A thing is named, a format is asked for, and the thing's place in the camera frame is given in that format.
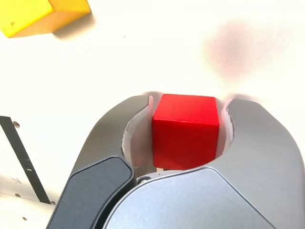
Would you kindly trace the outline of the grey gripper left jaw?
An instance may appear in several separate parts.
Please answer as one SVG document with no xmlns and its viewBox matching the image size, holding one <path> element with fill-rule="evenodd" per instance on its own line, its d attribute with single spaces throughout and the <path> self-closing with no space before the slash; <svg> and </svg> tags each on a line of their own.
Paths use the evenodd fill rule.
<svg viewBox="0 0 305 229">
<path fill-rule="evenodd" d="M 154 171 L 153 97 L 130 97 L 92 128 L 57 206 L 50 229 L 100 229 L 137 178 Z"/>
</svg>

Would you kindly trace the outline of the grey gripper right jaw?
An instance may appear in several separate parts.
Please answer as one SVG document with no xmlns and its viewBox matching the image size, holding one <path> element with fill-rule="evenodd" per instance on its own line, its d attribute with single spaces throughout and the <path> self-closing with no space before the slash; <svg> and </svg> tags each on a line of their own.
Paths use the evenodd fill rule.
<svg viewBox="0 0 305 229">
<path fill-rule="evenodd" d="M 259 103 L 216 105 L 216 158 L 160 172 L 116 201 L 97 229 L 302 229 L 305 168 L 287 129 Z"/>
</svg>

